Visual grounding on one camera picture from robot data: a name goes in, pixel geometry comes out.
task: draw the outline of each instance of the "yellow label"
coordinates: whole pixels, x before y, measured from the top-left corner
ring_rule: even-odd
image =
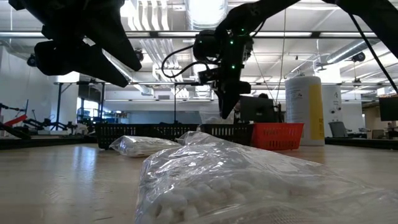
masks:
[[[323,105],[322,105],[322,86],[321,84],[310,85],[310,122],[311,139],[325,139],[325,129],[323,127]]]

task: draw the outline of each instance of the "clear plastic bag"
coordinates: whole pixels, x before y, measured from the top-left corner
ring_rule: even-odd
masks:
[[[172,149],[181,145],[166,139],[122,136],[112,142],[109,148],[129,157],[147,157],[164,149]]]
[[[136,224],[395,224],[398,193],[324,165],[187,133],[141,170]]]

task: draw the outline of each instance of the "black cable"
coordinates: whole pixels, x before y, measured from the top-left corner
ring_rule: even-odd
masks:
[[[204,65],[206,66],[206,69],[207,69],[207,70],[210,70],[208,64],[205,63],[205,62],[192,62],[191,64],[187,65],[185,68],[183,68],[180,72],[178,72],[178,73],[175,74],[175,75],[174,75],[174,74],[173,74],[173,75],[166,75],[166,74],[165,74],[165,72],[164,72],[164,65],[166,64],[166,61],[167,61],[171,56],[173,56],[173,55],[175,55],[175,54],[177,54],[177,53],[183,52],[184,50],[188,50],[188,49],[190,49],[190,48],[192,48],[192,47],[193,47],[193,45],[188,46],[188,47],[184,47],[184,48],[182,48],[182,49],[180,49],[180,50],[176,50],[176,51],[172,52],[171,54],[169,54],[169,55],[163,60],[163,62],[162,62],[162,68],[161,68],[161,69],[162,69],[162,73],[163,73],[163,75],[164,75],[165,77],[167,77],[167,78],[175,78],[175,77],[181,75],[182,73],[184,73],[185,71],[187,71],[190,67],[192,67],[192,66],[194,66],[194,65],[198,65],[198,64],[204,64]]]
[[[365,34],[363,33],[361,27],[359,26],[358,22],[356,21],[354,15],[352,14],[348,14],[350,16],[350,18],[353,20],[354,25],[356,26],[356,28],[358,29],[359,33],[361,34],[361,37],[363,38],[363,40],[365,41],[366,45],[368,46],[369,50],[371,51],[374,59],[376,60],[377,64],[380,66],[381,70],[384,72],[384,74],[386,75],[387,79],[390,81],[391,86],[393,87],[393,89],[396,91],[396,93],[398,93],[398,88],[396,86],[396,84],[394,83],[393,79],[391,78],[391,76],[388,74],[386,68],[384,68],[383,64],[381,63],[379,57],[376,55],[375,51],[373,50],[372,45],[369,43],[368,38],[365,36]]]
[[[260,27],[258,28],[258,30],[253,34],[253,36],[251,36],[252,38],[255,37],[255,36],[260,32],[260,30],[262,29],[262,27],[264,26],[265,23],[266,23],[266,21],[263,21],[263,22],[261,23],[261,25],[260,25]]]

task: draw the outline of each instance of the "ceiling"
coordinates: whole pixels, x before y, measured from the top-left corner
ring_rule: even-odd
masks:
[[[242,0],[229,0],[228,9],[240,5]],[[391,1],[398,6],[398,0]],[[184,5],[184,0],[168,0],[168,21],[170,30],[188,30],[188,21]],[[127,18],[122,18],[122,23],[126,31],[131,30],[127,24]],[[359,24],[364,31],[371,31],[369,27],[359,19]],[[0,30],[41,30],[41,23],[31,16],[26,10],[15,11],[11,9],[7,1],[0,1]],[[328,32],[356,32],[356,28],[351,19],[341,9],[332,5],[325,4],[319,0],[306,0],[282,11],[269,18],[262,31],[283,32],[284,27],[287,31],[328,31]],[[14,50],[20,52],[33,52],[33,46],[43,40],[40,39],[12,39]],[[352,43],[353,39],[256,39],[254,52],[256,57],[251,57],[246,63],[242,72],[241,79],[248,82],[279,82],[282,77],[289,78],[288,75],[293,69],[297,68],[304,60],[312,55],[331,54],[338,49]],[[192,39],[173,39],[174,49],[180,49],[192,44]],[[138,39],[131,39],[131,44],[135,48],[143,48]],[[398,78],[398,59],[389,54],[387,48],[378,43],[374,46],[385,67],[389,68],[390,75]],[[356,63],[355,69],[353,62],[339,63],[341,78],[343,82],[351,82],[355,75],[360,77],[379,71],[377,63],[373,60],[369,50],[364,51],[365,62]],[[144,55],[145,60],[141,73],[136,74],[135,80],[143,82],[156,81],[152,75],[153,63]],[[189,51],[182,52],[178,56],[179,64],[184,67],[192,62]],[[190,74],[186,73],[183,77],[187,78]],[[366,82],[383,82],[385,76],[380,73],[368,78]]]

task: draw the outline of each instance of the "table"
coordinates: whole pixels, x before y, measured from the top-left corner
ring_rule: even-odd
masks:
[[[395,151],[325,146],[281,153],[398,189]],[[130,224],[142,161],[94,144],[0,151],[2,223]]]

